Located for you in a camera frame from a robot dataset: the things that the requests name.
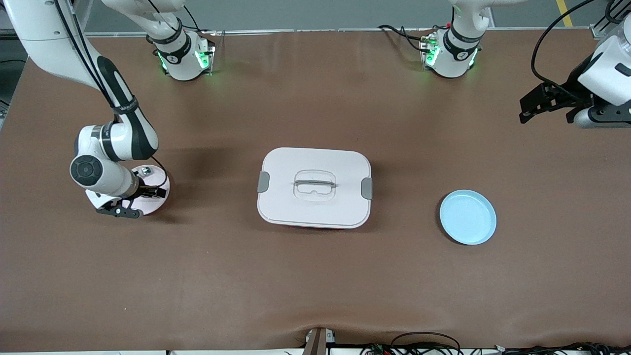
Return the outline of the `pink round plate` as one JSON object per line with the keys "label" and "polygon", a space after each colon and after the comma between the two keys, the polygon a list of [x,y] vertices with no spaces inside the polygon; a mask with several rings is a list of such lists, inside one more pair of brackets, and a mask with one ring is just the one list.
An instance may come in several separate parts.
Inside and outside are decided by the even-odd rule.
{"label": "pink round plate", "polygon": [[[142,176],[138,173],[139,168],[142,168],[144,166],[151,167],[152,174],[150,176]],[[150,215],[158,211],[158,209],[160,209],[163,206],[163,204],[166,202],[167,198],[169,197],[169,193],[171,191],[171,181],[169,180],[167,171],[165,171],[165,169],[160,168],[159,166],[156,166],[156,165],[140,165],[135,168],[132,168],[131,172],[137,180],[138,178],[142,178],[146,185],[161,186],[162,188],[167,190],[166,192],[159,192],[159,193],[165,193],[164,199],[146,199],[140,196],[139,198],[136,198],[132,202],[132,207],[134,209],[139,209],[140,211],[142,211],[144,216]],[[129,197],[120,198],[117,196],[108,196],[108,195],[99,194],[99,193],[89,191],[89,190],[85,191],[85,193],[88,196],[88,199],[90,200],[92,205],[95,207],[95,209],[101,207],[108,201],[122,200],[122,199],[129,200]]]}

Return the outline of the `white lidded storage box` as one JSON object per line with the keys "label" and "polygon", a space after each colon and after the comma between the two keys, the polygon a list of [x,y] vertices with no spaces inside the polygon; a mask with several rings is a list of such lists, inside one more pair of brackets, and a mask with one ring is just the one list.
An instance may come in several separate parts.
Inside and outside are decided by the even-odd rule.
{"label": "white lidded storage box", "polygon": [[271,224],[353,229],[371,213],[372,167],[357,151],[280,147],[264,157],[257,193]]}

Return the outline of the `light blue round plate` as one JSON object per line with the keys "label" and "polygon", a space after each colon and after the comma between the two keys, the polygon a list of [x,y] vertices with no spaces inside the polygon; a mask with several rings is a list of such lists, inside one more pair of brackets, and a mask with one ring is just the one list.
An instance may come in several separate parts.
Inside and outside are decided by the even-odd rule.
{"label": "light blue round plate", "polygon": [[471,246],[489,241],[497,227],[491,202],[480,193],[467,189],[450,192],[443,198],[439,221],[452,240]]}

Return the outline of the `aluminium frame corner post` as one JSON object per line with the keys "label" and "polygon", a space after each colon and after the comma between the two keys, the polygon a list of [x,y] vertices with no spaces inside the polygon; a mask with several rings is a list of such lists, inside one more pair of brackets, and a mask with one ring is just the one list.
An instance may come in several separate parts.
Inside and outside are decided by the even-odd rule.
{"label": "aluminium frame corner post", "polygon": [[590,25],[594,39],[604,38],[631,14],[631,0],[607,0],[604,15],[596,23]]}

